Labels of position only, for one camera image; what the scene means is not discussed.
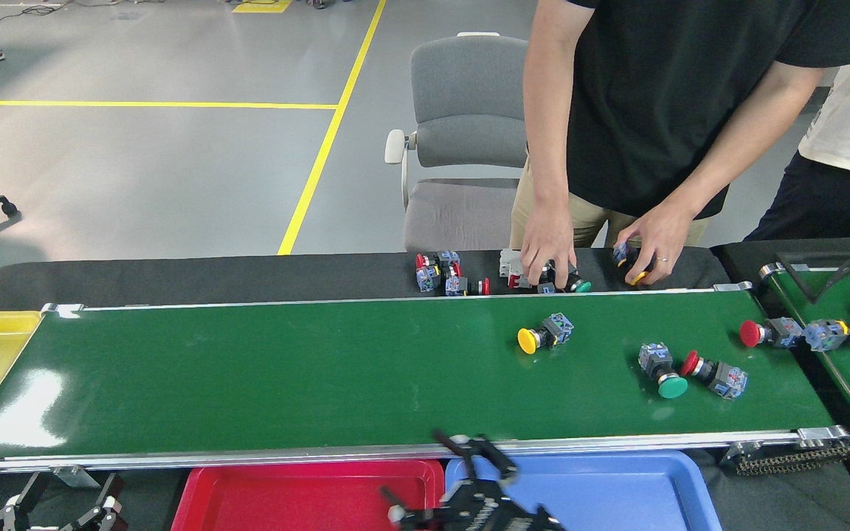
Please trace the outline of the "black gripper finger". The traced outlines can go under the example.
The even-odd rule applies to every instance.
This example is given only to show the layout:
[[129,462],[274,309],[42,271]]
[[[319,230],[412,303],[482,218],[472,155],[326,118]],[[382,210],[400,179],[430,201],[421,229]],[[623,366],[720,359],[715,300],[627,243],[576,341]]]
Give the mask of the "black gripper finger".
[[51,473],[34,473],[23,490],[0,508],[0,530],[30,530],[30,514],[51,483]]
[[91,510],[77,520],[64,525],[64,530],[128,530],[128,522],[121,516],[119,497],[125,482],[118,473],[108,475]]

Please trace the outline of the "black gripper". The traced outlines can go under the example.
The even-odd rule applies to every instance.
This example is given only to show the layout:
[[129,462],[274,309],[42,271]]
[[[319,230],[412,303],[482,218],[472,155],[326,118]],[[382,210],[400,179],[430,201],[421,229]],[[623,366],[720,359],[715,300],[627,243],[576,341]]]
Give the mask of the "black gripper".
[[[475,437],[449,436],[444,430],[432,431],[432,438],[463,460],[466,479],[459,481],[451,493],[440,499],[436,508],[411,510],[389,490],[380,487],[381,497],[388,501],[387,517],[397,529],[434,530],[564,530],[542,504],[526,510],[500,486],[517,478],[517,466],[495,444],[482,434]],[[489,461],[499,473],[498,481],[481,479],[474,458]]]

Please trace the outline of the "person's right hand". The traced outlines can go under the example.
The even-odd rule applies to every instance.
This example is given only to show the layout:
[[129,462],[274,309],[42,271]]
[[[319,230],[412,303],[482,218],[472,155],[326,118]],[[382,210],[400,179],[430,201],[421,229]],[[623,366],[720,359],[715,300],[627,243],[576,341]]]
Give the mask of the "person's right hand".
[[537,285],[543,266],[553,261],[554,285],[567,286],[569,268],[576,264],[573,236],[567,199],[534,203],[522,238],[522,268],[530,283]]

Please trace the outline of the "person's left hand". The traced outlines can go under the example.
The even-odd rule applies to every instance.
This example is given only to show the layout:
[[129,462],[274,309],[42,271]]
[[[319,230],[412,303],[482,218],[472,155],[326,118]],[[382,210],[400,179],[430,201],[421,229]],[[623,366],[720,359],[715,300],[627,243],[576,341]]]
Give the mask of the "person's left hand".
[[617,244],[640,238],[640,255],[630,266],[628,285],[653,285],[671,275],[687,242],[689,226],[697,214],[694,206],[680,199],[665,199],[657,207],[620,231]]

